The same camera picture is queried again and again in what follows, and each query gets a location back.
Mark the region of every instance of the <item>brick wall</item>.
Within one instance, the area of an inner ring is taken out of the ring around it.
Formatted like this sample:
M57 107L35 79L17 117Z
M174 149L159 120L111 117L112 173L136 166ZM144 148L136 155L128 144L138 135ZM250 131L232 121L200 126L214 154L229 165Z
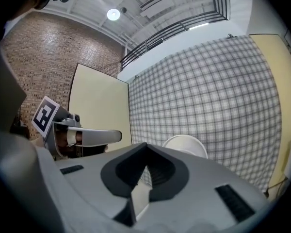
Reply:
M21 116L32 139L38 132L30 121L45 95L67 108L77 63L116 76L120 71L116 62L124 54L119 43L92 28L39 12L28 14L14 26L2 47L27 93Z

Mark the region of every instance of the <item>balcony railing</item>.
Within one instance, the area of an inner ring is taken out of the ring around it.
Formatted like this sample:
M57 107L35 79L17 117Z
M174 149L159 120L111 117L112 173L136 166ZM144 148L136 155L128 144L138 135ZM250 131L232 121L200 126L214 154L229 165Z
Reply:
M229 0L213 0L214 11L202 13L193 17L188 17L178 22L175 22L168 27L158 31L150 38L145 40L140 45L136 46L130 51L122 60L122 70L131 62L138 59L140 56L158 46L164 41L168 40L175 35L188 31L194 26L198 26L204 23L214 23L223 20L229 20L230 18L230 2Z

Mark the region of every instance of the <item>ceiling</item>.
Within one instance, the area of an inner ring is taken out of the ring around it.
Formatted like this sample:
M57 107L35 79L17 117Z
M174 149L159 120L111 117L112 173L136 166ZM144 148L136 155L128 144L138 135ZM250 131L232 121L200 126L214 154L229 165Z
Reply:
M125 46L128 49L148 39L159 30L187 17L213 10L212 0L169 0L170 4L156 5L159 13L148 18L142 16L141 5L149 0L69 0L62 3L53 1L42 12L63 16L90 26ZM127 8L117 21L107 19L112 8Z

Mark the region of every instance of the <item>black slot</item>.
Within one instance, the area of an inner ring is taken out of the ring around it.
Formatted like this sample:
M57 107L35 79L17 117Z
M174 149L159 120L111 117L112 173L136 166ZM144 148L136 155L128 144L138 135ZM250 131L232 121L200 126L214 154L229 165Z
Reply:
M79 171L81 169L83 169L84 167L81 165L75 165L75 166L70 166L70 167L66 167L66 168L62 168L60 169L60 171L62 172L62 174L68 174L68 173L73 173L76 171Z
M230 185L222 185L215 190L238 222L246 220L255 213Z

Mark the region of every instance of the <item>yellow panel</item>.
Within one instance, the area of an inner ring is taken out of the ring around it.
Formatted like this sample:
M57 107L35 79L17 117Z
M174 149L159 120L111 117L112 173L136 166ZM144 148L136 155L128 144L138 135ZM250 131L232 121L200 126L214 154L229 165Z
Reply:
M83 128L121 131L122 140L108 151L131 145L127 83L78 64L69 112L80 115Z
M291 55L278 35L251 35L256 45L266 58L274 76L281 107L281 142L278 161L270 180L273 186L284 179L291 145Z

